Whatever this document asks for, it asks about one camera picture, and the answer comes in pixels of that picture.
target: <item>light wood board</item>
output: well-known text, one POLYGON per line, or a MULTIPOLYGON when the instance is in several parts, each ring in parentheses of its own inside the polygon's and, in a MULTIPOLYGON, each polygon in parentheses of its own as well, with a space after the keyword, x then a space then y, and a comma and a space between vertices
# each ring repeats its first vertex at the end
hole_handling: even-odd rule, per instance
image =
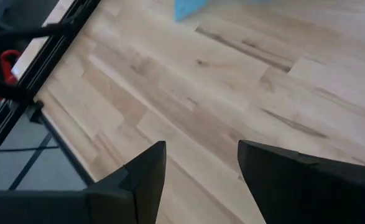
POLYGON ((102 0, 37 97, 95 180, 167 142, 158 223, 264 223, 240 139, 365 165, 365 0, 243 2, 102 0))

